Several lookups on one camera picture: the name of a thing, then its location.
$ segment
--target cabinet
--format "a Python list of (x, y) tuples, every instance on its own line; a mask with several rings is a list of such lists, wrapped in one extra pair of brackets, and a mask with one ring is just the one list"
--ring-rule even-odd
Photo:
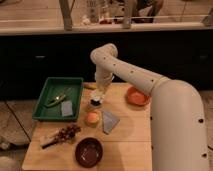
[(105, 43), (114, 43), (118, 58), (126, 62), (185, 80), (197, 89), (212, 89), (208, 38), (213, 38), (213, 30), (1, 36), (0, 99), (38, 98), (49, 76), (94, 81), (90, 52)]

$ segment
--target bowl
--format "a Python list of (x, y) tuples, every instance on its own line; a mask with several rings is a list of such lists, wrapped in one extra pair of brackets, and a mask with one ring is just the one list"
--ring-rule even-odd
[(150, 102), (151, 97), (145, 95), (135, 87), (130, 87), (126, 92), (126, 101), (130, 104), (144, 106)]
[(76, 161), (83, 167), (94, 167), (103, 156), (103, 148), (99, 140), (88, 137), (81, 140), (75, 150)]

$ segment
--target spoon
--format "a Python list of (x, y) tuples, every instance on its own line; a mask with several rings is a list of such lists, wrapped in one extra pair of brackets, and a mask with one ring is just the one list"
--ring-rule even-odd
[(61, 93), (58, 96), (55, 96), (48, 104), (46, 104), (46, 107), (53, 107), (63, 101), (67, 96), (66, 93), (71, 89), (72, 87), (67, 88), (63, 93)]

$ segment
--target dark red bowl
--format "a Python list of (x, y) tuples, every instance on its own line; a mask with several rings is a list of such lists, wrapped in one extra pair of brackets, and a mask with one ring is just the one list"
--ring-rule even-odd
[(77, 162), (86, 168), (94, 167), (103, 156), (101, 143), (92, 137), (80, 141), (75, 150)]

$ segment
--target glass window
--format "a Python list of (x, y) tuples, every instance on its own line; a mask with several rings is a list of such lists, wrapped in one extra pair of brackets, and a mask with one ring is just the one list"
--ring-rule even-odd
[(213, 0), (0, 0), (0, 31), (205, 28), (212, 8)]

